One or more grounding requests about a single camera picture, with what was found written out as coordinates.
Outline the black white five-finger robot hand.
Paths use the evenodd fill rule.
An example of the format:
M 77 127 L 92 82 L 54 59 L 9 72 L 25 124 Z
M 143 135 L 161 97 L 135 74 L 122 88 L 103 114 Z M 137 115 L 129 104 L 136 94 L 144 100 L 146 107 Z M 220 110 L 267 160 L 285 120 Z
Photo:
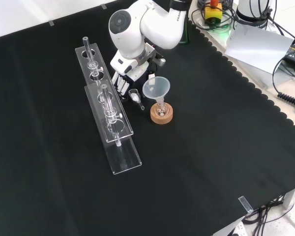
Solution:
M 148 68 L 154 55 L 154 49 L 147 50 L 142 58 L 143 64 L 139 65 L 136 59 L 123 58 L 117 51 L 110 65 L 115 70 L 112 83 L 121 100 L 127 98 L 129 90 L 141 90 L 141 86 L 148 79 Z

